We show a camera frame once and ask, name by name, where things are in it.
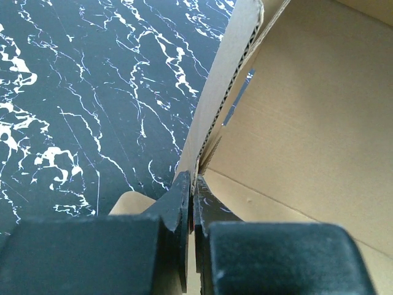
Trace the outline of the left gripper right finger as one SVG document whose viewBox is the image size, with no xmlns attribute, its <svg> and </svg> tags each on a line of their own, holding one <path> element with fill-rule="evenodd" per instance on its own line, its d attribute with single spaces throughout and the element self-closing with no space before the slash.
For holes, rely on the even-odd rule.
<svg viewBox="0 0 393 295">
<path fill-rule="evenodd" d="M 362 255 L 342 227 L 246 222 L 202 176 L 193 196 L 201 294 L 375 294 Z"/>
</svg>

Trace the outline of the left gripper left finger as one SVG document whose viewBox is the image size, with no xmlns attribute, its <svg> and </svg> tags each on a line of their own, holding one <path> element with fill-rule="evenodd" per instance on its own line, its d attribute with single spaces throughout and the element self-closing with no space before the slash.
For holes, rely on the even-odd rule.
<svg viewBox="0 0 393 295">
<path fill-rule="evenodd" d="M 182 294 L 190 174 L 140 214 L 22 221 L 1 249 L 2 294 Z"/>
</svg>

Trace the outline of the brown cardboard box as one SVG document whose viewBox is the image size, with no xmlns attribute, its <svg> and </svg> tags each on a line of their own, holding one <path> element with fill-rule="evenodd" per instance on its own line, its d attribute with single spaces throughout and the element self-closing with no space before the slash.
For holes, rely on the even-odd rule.
<svg viewBox="0 0 393 295">
<path fill-rule="evenodd" d="M 392 2 L 236 1 L 173 182 L 183 171 L 194 239 L 202 176 L 243 221 L 342 227 L 391 294 Z M 127 192 L 112 214 L 155 202 Z"/>
</svg>

